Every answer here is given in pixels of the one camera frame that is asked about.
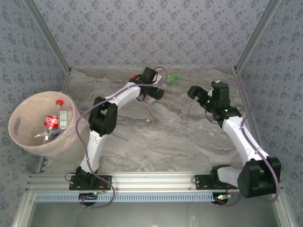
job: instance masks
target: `coca-cola bottle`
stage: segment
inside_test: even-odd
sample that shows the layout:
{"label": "coca-cola bottle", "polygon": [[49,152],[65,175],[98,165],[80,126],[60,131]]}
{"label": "coca-cola bottle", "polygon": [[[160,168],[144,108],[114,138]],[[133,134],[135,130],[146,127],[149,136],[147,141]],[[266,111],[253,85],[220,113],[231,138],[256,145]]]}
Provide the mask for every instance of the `coca-cola bottle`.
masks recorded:
{"label": "coca-cola bottle", "polygon": [[62,105],[63,101],[58,99],[53,110],[45,118],[45,126],[38,127],[33,131],[33,135],[37,144],[50,142],[63,131],[63,129],[59,128],[59,114]]}

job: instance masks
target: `enclosure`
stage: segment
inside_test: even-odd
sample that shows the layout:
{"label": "enclosure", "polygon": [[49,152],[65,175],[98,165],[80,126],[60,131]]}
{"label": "enclosure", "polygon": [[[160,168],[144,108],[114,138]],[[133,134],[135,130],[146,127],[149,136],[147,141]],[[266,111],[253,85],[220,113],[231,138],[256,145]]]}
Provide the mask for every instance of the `enclosure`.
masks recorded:
{"label": "enclosure", "polygon": [[[303,225],[301,1],[3,0],[0,5],[1,226],[83,226],[85,217],[94,226],[102,221],[93,218],[96,213],[113,226],[218,226],[218,215],[229,226],[235,219],[243,226]],[[105,210],[82,210],[58,197],[68,193],[64,175],[81,160],[63,165],[34,156],[9,136],[11,114],[32,94],[62,91],[83,113],[96,97],[111,95],[132,75],[156,66],[178,74],[179,82],[163,85],[160,100],[134,99],[119,110],[99,173],[133,179],[140,193],[154,193],[140,186],[145,177],[155,180],[159,193],[184,193],[193,189],[193,175],[209,173],[213,166],[241,169],[232,140],[187,96],[191,86],[210,90],[212,81],[236,79],[248,85],[253,102],[242,86],[231,83],[231,105],[243,117],[253,105],[246,125],[282,164],[278,201],[253,198],[218,209],[204,200],[122,201]],[[163,180],[171,185],[165,190]],[[129,185],[121,182],[116,184],[123,195]],[[41,193],[56,196],[51,200]],[[112,218],[112,209],[123,215]],[[141,222],[132,222],[137,217]]]}

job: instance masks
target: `red bottle cap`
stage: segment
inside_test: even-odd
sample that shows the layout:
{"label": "red bottle cap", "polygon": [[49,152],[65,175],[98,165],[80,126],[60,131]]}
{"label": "red bottle cap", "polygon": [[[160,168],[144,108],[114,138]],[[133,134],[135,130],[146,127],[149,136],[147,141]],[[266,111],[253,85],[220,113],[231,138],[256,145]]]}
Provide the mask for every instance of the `red bottle cap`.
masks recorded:
{"label": "red bottle cap", "polygon": [[64,103],[64,101],[63,101],[63,100],[60,100],[60,99],[58,99],[58,100],[56,101],[56,104],[59,104],[59,105],[63,105],[63,103]]}

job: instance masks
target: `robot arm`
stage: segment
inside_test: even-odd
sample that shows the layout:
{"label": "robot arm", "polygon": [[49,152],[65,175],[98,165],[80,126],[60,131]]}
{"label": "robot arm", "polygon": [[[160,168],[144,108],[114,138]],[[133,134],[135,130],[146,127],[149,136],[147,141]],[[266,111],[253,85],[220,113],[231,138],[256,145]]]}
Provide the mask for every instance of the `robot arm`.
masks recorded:
{"label": "robot arm", "polygon": [[[244,137],[241,130],[243,119],[239,110],[230,106],[228,85],[222,82],[212,82],[212,87],[211,92],[208,93],[201,87],[192,86],[187,94],[192,99],[198,97],[197,102],[206,111],[213,114],[213,119],[233,141],[244,164],[241,171],[231,166],[214,166],[211,171],[212,179],[238,187],[245,198],[275,193],[276,186],[269,168]],[[243,129],[250,142],[269,161],[279,179],[281,171],[279,160],[276,157],[271,158],[260,147],[245,125],[243,125]]]}
{"label": "robot arm", "polygon": [[[116,127],[118,110],[140,95],[149,95],[152,98],[161,99],[164,90],[156,87],[160,79],[161,76],[158,75],[155,70],[146,67],[142,75],[131,78],[122,89],[114,94],[105,98],[96,98],[94,105],[105,100],[108,101],[94,108],[89,116],[90,136],[87,148],[89,164],[95,173],[97,173],[99,168],[99,159],[105,141]],[[76,176],[81,182],[84,182],[88,188],[92,188],[95,185],[96,178],[90,173],[86,157],[84,157],[80,166],[77,168]]]}

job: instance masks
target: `patterned wallpaper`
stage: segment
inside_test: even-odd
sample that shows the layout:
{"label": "patterned wallpaper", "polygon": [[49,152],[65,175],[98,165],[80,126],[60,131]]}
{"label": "patterned wallpaper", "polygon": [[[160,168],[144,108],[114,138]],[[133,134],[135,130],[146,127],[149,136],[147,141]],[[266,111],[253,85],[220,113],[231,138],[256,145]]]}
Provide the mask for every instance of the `patterned wallpaper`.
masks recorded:
{"label": "patterned wallpaper", "polygon": [[35,0],[71,67],[233,66],[268,0]]}
{"label": "patterned wallpaper", "polygon": [[0,226],[8,227],[39,160],[10,139],[9,117],[27,96],[59,90],[65,75],[23,1],[1,0],[0,8]]}
{"label": "patterned wallpaper", "polygon": [[254,96],[254,115],[270,155],[282,162],[281,185],[303,226],[303,2],[284,0],[241,76]]}

